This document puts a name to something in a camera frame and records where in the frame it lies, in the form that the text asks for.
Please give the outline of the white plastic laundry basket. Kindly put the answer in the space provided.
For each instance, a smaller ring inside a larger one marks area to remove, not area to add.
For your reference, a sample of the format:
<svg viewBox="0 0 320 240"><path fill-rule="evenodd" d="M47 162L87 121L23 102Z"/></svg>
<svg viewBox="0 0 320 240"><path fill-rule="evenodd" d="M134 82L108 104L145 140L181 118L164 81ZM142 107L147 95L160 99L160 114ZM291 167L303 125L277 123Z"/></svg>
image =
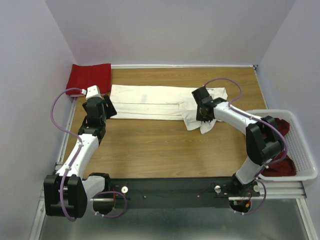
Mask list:
<svg viewBox="0 0 320 240"><path fill-rule="evenodd" d="M293 161L296 175L294 176L266 176L260 174L259 177L265 181L307 181L313 180L317 177L318 171L314 163L313 156L307 146L305 136L302 132L301 126L295 115L288 110L280 109L256 109L249 110L249 114L259 117L271 116L279 118L289 123L289 131L284 136L288 146L287 155Z"/></svg>

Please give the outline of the folded red t-shirt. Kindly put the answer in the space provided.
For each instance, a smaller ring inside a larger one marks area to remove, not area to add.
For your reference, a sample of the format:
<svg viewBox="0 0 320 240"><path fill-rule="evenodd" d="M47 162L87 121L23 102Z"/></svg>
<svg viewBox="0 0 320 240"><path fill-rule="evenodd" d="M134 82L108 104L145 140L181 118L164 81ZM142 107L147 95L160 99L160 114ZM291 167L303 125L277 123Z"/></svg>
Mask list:
<svg viewBox="0 0 320 240"><path fill-rule="evenodd" d="M112 88L112 68L110 63L80 66L73 64L66 89L87 89L98 86L101 94Z"/></svg>

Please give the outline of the aluminium rail left side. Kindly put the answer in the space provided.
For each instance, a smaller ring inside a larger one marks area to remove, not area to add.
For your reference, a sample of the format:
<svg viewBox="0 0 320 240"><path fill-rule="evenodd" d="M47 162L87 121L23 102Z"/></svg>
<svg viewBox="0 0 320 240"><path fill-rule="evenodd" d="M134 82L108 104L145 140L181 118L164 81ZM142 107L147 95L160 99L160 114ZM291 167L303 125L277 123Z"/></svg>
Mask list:
<svg viewBox="0 0 320 240"><path fill-rule="evenodd" d="M72 121L73 121L75 110L76 110L76 103L77 103L77 98L72 98L71 108L70 108L70 112L69 112L67 122L66 122L66 127L65 127L67 131L71 130ZM69 139L69 134L66 132L63 132L63 138L59 148L57 160L55 162L53 174L55 174L63 165L68 139Z"/></svg>

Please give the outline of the aluminium front frame rail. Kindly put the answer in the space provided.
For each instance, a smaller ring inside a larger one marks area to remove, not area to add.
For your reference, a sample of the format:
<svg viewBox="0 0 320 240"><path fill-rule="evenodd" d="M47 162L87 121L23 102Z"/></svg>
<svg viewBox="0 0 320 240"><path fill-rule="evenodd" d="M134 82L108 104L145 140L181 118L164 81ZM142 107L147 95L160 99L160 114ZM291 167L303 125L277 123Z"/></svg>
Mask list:
<svg viewBox="0 0 320 240"><path fill-rule="evenodd" d="M67 202L71 201L69 205L76 202L84 201L87 202L93 197L97 196L98 193L111 190L111 180L102 176L91 176L85 180L79 177L69 177L65 179L62 190L61 188L62 178L51 182L49 180L44 181L44 197L45 201L50 204L57 204L60 202L62 194L63 200Z"/></svg>

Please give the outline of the white rear table edge strip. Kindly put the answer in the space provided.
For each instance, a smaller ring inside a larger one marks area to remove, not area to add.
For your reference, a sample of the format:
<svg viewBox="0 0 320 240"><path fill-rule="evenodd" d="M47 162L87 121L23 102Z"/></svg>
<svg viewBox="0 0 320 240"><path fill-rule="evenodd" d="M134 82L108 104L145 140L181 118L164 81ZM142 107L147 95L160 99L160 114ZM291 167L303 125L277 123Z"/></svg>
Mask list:
<svg viewBox="0 0 320 240"><path fill-rule="evenodd" d="M112 69L253 68L254 64L112 64Z"/></svg>

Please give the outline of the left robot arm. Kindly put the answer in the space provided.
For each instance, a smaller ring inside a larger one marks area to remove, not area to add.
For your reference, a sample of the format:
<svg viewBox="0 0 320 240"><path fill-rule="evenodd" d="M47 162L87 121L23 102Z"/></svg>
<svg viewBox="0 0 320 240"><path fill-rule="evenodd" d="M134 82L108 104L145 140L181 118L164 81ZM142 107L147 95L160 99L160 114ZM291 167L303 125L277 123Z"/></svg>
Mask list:
<svg viewBox="0 0 320 240"><path fill-rule="evenodd" d="M111 191L107 173L93 173L83 179L93 153L106 133L106 121L117 114L110 97L90 97L82 104L86 112L75 137L75 146L63 166L43 182L45 212L48 216L71 221L84 216L88 200L94 195L107 197Z"/></svg>

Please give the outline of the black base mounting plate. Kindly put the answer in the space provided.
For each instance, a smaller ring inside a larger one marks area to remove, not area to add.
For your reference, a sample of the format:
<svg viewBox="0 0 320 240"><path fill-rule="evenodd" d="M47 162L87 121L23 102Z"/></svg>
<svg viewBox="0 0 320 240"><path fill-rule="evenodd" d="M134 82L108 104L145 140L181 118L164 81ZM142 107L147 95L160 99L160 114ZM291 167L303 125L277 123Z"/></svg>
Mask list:
<svg viewBox="0 0 320 240"><path fill-rule="evenodd" d="M126 194L127 210L178 208L245 208L248 200L260 196L253 182L240 194L233 194L231 177L113 178L111 190Z"/></svg>

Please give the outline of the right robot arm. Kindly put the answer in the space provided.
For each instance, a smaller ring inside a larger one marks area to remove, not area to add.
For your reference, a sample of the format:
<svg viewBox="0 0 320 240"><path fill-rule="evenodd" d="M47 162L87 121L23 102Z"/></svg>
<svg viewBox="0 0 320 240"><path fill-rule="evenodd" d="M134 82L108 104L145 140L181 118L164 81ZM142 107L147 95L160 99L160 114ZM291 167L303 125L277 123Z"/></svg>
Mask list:
<svg viewBox="0 0 320 240"><path fill-rule="evenodd" d="M287 156L286 140L273 117L252 115L221 97L214 99L204 86L194 90L192 96L197 104L196 120L220 120L245 136L247 158L230 179L228 189L232 194L243 195L272 160L278 156L282 160Z"/></svg>

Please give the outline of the white t-shirt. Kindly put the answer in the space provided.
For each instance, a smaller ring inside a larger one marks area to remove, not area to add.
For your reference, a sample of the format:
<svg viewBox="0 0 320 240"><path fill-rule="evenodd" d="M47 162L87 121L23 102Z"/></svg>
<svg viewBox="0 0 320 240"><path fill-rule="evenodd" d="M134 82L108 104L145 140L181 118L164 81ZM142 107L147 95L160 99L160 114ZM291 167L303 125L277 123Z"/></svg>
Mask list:
<svg viewBox="0 0 320 240"><path fill-rule="evenodd" d="M186 129L209 132L216 121L196 120L195 87L113 85L110 100L114 119L184 121Z"/></svg>

